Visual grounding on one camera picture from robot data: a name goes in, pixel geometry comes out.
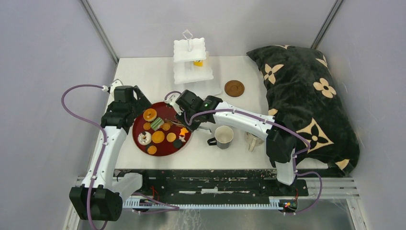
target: green striped toy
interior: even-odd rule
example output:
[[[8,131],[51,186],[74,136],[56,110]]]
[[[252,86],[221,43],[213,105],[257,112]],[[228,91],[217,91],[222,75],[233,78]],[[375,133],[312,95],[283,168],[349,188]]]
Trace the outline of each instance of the green striped toy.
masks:
[[[157,131],[161,127],[161,125],[163,125],[164,123],[165,122],[164,122],[164,120],[162,120],[162,118],[157,117],[155,119],[155,121],[151,123],[151,129],[153,129],[154,131]]]

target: white wall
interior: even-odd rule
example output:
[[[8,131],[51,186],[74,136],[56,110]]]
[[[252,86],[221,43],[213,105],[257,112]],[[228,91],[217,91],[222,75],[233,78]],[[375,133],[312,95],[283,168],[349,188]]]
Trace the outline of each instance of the white wall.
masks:
[[[310,47],[334,0],[89,0],[118,57],[171,57],[189,29],[212,56]]]
[[[353,176],[372,230],[404,229],[406,1],[348,0],[319,49],[358,134]]]
[[[61,229],[98,131],[60,97],[76,84],[108,84],[114,64],[78,0],[2,1],[0,31],[0,229]],[[76,90],[68,107],[100,120],[106,99]]]

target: mug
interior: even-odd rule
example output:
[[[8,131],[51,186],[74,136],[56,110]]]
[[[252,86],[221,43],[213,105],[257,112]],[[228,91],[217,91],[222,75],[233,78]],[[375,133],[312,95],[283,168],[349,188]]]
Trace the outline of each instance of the mug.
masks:
[[[245,132],[245,140],[248,142],[248,151],[252,152],[255,148],[255,146],[261,145],[264,143],[264,140],[261,138],[255,136],[254,134],[251,134],[249,132]]]
[[[207,140],[209,145],[217,145],[222,150],[227,149],[231,145],[234,138],[233,130],[228,126],[220,126],[214,132],[214,138]]]

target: white frosted donut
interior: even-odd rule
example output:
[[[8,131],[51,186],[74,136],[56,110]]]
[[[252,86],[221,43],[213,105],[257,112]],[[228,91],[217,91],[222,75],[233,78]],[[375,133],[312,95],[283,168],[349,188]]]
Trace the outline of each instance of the white frosted donut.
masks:
[[[138,135],[138,143],[140,143],[141,145],[147,145],[149,143],[151,143],[152,141],[152,135],[148,132],[141,132]]]

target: cushion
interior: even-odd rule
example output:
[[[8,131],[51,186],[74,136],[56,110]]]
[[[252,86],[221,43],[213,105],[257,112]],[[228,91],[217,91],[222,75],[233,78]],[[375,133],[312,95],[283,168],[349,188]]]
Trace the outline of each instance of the cushion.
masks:
[[[269,115],[284,113],[310,143],[297,156],[336,164],[346,175],[357,165],[360,148],[336,91],[326,57],[295,46],[266,46],[247,52],[257,63],[267,89]],[[297,140],[296,150],[305,148]]]

